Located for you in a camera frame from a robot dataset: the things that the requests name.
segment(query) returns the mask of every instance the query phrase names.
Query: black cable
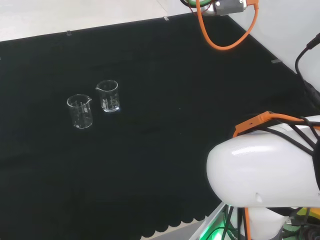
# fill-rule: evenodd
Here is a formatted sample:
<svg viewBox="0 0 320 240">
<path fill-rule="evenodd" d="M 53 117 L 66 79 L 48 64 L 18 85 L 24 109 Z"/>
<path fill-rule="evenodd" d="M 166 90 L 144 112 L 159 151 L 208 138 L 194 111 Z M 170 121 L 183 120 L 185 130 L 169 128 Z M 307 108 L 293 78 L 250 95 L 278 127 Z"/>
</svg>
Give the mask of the black cable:
<svg viewBox="0 0 320 240">
<path fill-rule="evenodd" d="M 320 140 L 320 136 L 317 134 L 316 130 L 314 129 L 314 127 L 312 126 L 311 122 L 306 118 L 306 117 L 300 117 L 301 119 L 303 119 L 305 121 L 305 123 L 309 126 L 309 128 L 311 129 L 313 135 L 316 137 L 317 140 Z"/>
<path fill-rule="evenodd" d="M 234 210 L 234 207 L 231 206 L 230 210 L 229 210 L 229 213 L 228 213 L 228 217 L 227 217 L 225 225 L 224 225 L 224 229 L 223 229 L 221 240 L 225 240 L 233 210 Z"/>
<path fill-rule="evenodd" d="M 286 232 L 286 233 L 284 233 L 282 235 L 282 238 L 283 239 L 287 239 L 287 238 L 290 238 L 290 237 L 297 236 L 299 234 L 299 232 L 300 232 L 299 230 L 298 231 L 288 231 L 288 232 Z"/>
<path fill-rule="evenodd" d="M 293 145 L 295 145 L 296 147 L 300 148 L 302 151 L 306 152 L 309 155 L 313 155 L 313 151 L 310 150 L 309 148 L 305 147 L 304 145 L 302 145 L 300 142 L 297 142 L 296 140 L 293 140 L 291 137 L 285 135 L 282 132 L 279 132 L 277 130 L 274 129 L 270 129 L 270 128 L 262 128 L 262 127 L 255 127 L 253 128 L 254 131 L 256 130 L 260 130 L 260 131 L 265 131 L 274 135 L 277 135 L 285 140 L 287 140 L 288 142 L 292 143 Z"/>
<path fill-rule="evenodd" d="M 301 81 L 301 85 L 306 93 L 306 96 L 311 101 L 312 106 L 315 107 L 317 110 L 319 110 L 320 108 L 320 93 L 314 88 L 314 86 L 312 86 L 312 84 L 308 83 L 303 78 L 299 70 L 299 61 L 308 50 L 313 49 L 318 44 L 320 44 L 320 33 L 306 45 L 306 48 L 299 54 L 294 64 L 295 71 Z"/>
<path fill-rule="evenodd" d="M 289 125 L 297 134 L 299 134 L 299 136 L 301 138 L 303 138 L 303 140 L 305 140 L 310 147 L 312 147 L 313 149 L 316 147 L 316 144 L 303 132 L 301 131 L 296 125 L 290 124 Z"/>
<path fill-rule="evenodd" d="M 294 124 L 294 125 L 303 125 L 303 126 L 309 126 L 308 123 L 304 122 L 304 121 L 290 121 L 290 120 L 286 120 L 283 118 L 273 118 L 274 120 L 278 120 L 281 123 L 284 124 Z M 311 126 L 313 127 L 320 127 L 320 122 L 318 121 L 310 121 L 309 122 L 311 124 Z"/>
<path fill-rule="evenodd" d="M 238 240 L 241 239 L 241 223 L 242 223 L 242 209 L 240 207 L 237 208 L 238 219 L 237 219 L 237 230 L 238 230 Z"/>
<path fill-rule="evenodd" d="M 311 226 L 311 227 L 320 228 L 320 224 L 312 224 L 312 223 L 305 223 L 305 224 L 302 224 L 301 226 Z"/>
<path fill-rule="evenodd" d="M 185 6 L 187 6 L 188 8 L 192 8 L 192 9 L 196 9 L 197 7 L 196 6 L 194 6 L 194 5 L 189 5 L 185 0 L 180 0 L 180 2 L 183 4 L 183 5 L 185 5 Z M 203 4 L 203 5 L 201 5 L 200 4 L 200 7 L 202 8 L 202 7 L 205 7 L 205 6 L 208 6 L 209 4 L 211 4 L 213 1 L 210 1 L 210 2 L 208 2 L 208 3 L 205 3 L 205 4 Z"/>
<path fill-rule="evenodd" d="M 220 226 L 220 227 L 215 228 L 215 229 L 209 234 L 209 236 L 208 236 L 205 240 L 209 240 L 209 238 L 211 237 L 211 235 L 214 234 L 215 231 L 217 231 L 217 230 L 219 230 L 219 229 L 225 229 L 225 227 L 224 227 L 224 226 Z"/>
<path fill-rule="evenodd" d="M 301 237 L 302 237 L 303 234 L 304 234 L 304 227 L 302 226 L 302 227 L 299 229 L 298 240 L 301 239 Z"/>
<path fill-rule="evenodd" d="M 304 78 L 302 77 L 302 74 L 301 74 L 301 72 L 300 72 L 300 70 L 299 70 L 299 61 L 300 61 L 300 59 L 303 57 L 303 55 L 308 51 L 309 49 L 306 47 L 305 49 L 303 49 L 303 51 L 299 54 L 299 56 L 296 58 L 296 60 L 295 60 L 295 65 L 294 65 L 294 67 L 295 67 L 295 71 L 296 71 L 296 73 L 298 74 L 298 76 L 299 76 L 299 79 L 301 80 L 301 82 L 302 82 L 302 87 L 303 88 L 306 88 L 306 81 L 304 80 Z"/>
<path fill-rule="evenodd" d="M 305 216 L 304 216 L 304 219 L 303 219 L 303 224 L 306 224 L 306 223 L 308 222 L 308 218 L 309 218 L 309 215 L 310 215 L 310 211 L 311 211 L 311 208 L 308 207 L 308 208 L 306 209 L 306 213 L 305 213 Z"/>
</svg>

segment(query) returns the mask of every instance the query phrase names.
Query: white floor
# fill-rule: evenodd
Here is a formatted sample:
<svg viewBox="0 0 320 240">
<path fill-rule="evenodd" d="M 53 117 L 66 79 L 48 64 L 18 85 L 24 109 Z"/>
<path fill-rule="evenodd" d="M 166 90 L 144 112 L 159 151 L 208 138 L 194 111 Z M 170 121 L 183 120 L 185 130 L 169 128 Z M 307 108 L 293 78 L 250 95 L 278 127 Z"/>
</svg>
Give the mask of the white floor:
<svg viewBox="0 0 320 240">
<path fill-rule="evenodd" d="M 169 0 L 0 0 L 0 41 L 167 16 Z"/>
</svg>

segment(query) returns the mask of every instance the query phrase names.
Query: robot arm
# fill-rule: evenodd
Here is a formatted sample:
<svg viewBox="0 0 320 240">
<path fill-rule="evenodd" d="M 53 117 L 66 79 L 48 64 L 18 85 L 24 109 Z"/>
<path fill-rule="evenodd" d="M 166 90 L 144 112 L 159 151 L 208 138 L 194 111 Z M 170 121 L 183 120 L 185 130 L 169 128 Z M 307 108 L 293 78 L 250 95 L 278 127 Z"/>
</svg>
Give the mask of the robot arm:
<svg viewBox="0 0 320 240">
<path fill-rule="evenodd" d="M 271 119 L 290 126 L 282 123 L 256 131 Z M 252 239 L 269 240 L 281 233 L 290 214 L 278 207 L 320 207 L 320 169 L 312 156 L 320 134 L 313 128 L 318 130 L 319 121 L 320 116 L 299 119 L 265 112 L 237 125 L 235 138 L 209 153 L 209 183 L 227 205 L 247 208 Z M 236 226 L 237 212 L 229 213 Z"/>
<path fill-rule="evenodd" d="M 205 2 L 204 4 L 201 4 L 200 0 L 195 0 L 195 2 L 192 0 L 186 0 L 186 1 L 181 0 L 181 2 L 189 6 L 190 9 L 192 8 L 192 4 L 195 4 L 195 6 L 193 5 L 193 7 L 196 7 L 199 24 L 205 40 L 212 48 L 220 51 L 230 50 L 236 47 L 237 45 L 239 45 L 250 34 L 258 18 L 259 0 L 221 0 L 221 1 L 204 0 L 201 2 L 201 3 Z M 250 5 L 254 6 L 255 14 L 254 14 L 251 26 L 238 41 L 236 41 L 235 43 L 229 46 L 218 46 L 210 40 L 206 31 L 203 18 L 202 18 L 202 13 L 205 13 L 206 15 L 212 15 L 212 16 L 240 13 L 240 12 L 243 12 L 247 8 L 247 6 L 250 6 Z"/>
</svg>

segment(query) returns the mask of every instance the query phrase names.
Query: glass beaker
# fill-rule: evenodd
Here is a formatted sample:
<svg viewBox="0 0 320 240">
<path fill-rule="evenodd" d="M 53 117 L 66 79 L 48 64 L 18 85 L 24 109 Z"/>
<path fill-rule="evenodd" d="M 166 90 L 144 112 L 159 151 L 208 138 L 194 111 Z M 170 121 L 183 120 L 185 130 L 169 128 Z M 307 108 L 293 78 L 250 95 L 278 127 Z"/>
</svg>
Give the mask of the glass beaker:
<svg viewBox="0 0 320 240">
<path fill-rule="evenodd" d="M 95 89 L 99 93 L 101 108 L 107 113 L 115 112 L 120 107 L 118 83 L 114 80 L 99 82 Z"/>
<path fill-rule="evenodd" d="M 77 94 L 69 97 L 66 101 L 72 118 L 72 124 L 78 129 L 88 128 L 93 123 L 90 109 L 91 100 L 87 95 Z"/>
</svg>

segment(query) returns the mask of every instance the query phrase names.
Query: black cloth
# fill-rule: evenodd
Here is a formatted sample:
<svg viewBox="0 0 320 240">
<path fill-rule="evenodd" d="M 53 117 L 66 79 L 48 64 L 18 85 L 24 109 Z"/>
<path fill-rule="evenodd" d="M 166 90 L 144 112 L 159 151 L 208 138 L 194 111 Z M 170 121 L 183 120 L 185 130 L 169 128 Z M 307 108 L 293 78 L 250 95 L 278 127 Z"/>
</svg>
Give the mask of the black cloth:
<svg viewBox="0 0 320 240">
<path fill-rule="evenodd" d="M 211 39 L 236 41 L 229 17 Z M 204 219 L 221 202 L 209 150 L 264 111 L 308 116 L 294 73 L 253 37 L 211 49 L 192 14 L 0 42 L 1 240 L 138 240 Z M 95 86 L 119 83 L 120 110 Z M 75 129 L 67 98 L 93 98 Z"/>
</svg>

